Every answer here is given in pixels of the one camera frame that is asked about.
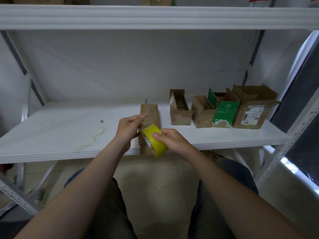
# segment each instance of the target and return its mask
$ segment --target white shelf surface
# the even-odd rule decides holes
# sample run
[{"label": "white shelf surface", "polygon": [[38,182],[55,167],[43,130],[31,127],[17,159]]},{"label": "white shelf surface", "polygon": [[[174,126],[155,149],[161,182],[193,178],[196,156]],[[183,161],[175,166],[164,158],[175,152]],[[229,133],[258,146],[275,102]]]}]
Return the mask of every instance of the white shelf surface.
[{"label": "white shelf surface", "polygon": [[[118,121],[140,113],[140,106],[102,101],[49,103],[0,138],[0,163],[95,157],[114,138]],[[289,138],[268,121],[258,130],[196,128],[193,122],[190,126],[171,125],[169,104],[158,107],[162,128],[175,128],[200,150],[280,145]],[[101,129],[106,132],[97,136]],[[139,154],[137,138],[126,153],[133,154]]]},{"label": "white shelf surface", "polygon": [[318,8],[0,5],[0,30],[316,30],[318,20]]}]

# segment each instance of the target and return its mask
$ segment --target hand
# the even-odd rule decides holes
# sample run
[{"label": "hand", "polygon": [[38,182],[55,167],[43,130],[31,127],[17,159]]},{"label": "hand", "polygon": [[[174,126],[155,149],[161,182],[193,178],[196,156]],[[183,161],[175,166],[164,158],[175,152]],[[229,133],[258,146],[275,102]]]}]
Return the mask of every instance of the hand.
[{"label": "hand", "polygon": [[183,156],[187,160],[187,154],[193,149],[196,149],[191,145],[176,129],[161,129],[164,135],[157,132],[153,133],[153,137],[165,143],[169,150]]},{"label": "hand", "polygon": [[143,124],[141,123],[145,120],[146,117],[148,117],[148,114],[139,114],[122,118],[119,121],[115,138],[125,144],[124,149],[126,151],[129,150],[131,146],[131,140],[141,134],[137,131],[138,128],[141,128],[143,126]]}]

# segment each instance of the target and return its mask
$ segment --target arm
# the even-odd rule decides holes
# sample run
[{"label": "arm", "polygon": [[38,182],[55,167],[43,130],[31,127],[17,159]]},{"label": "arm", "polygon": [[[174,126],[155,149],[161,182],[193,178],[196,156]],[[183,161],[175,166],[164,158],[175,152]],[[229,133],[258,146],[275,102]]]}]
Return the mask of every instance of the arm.
[{"label": "arm", "polygon": [[304,238],[277,209],[239,183],[175,129],[162,129],[155,139],[191,163],[236,238]]},{"label": "arm", "polygon": [[114,139],[16,238],[81,238],[100,203],[115,169],[130,148],[146,114],[123,118]]}]

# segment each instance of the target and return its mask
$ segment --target yellow tape roll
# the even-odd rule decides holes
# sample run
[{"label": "yellow tape roll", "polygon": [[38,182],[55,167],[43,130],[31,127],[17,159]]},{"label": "yellow tape roll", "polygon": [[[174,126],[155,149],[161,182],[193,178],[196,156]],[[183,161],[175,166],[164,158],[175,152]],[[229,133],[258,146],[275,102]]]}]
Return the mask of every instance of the yellow tape roll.
[{"label": "yellow tape roll", "polygon": [[163,153],[167,152],[168,148],[164,143],[157,141],[155,138],[153,138],[152,134],[154,132],[162,134],[161,131],[157,128],[157,126],[152,124],[152,125],[148,126],[147,128],[144,128],[142,130],[142,135],[143,135],[143,138],[144,138],[146,144],[149,147],[152,145],[152,147],[153,147],[152,152],[155,155],[155,157],[159,157]]}]

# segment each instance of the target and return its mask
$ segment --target leg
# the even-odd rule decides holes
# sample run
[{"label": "leg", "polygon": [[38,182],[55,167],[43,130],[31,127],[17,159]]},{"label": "leg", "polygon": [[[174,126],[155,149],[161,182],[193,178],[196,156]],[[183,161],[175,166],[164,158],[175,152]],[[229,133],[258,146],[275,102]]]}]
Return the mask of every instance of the leg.
[{"label": "leg", "polygon": [[[258,194],[253,177],[244,165],[230,159],[221,160],[217,164],[230,176]],[[189,239],[235,238],[202,181],[199,182],[188,237]]]},{"label": "leg", "polygon": [[[65,186],[83,170],[84,169],[77,171],[66,182]],[[86,238],[137,239],[133,226],[127,217],[122,193],[114,178],[112,178],[112,181],[94,214]]]}]

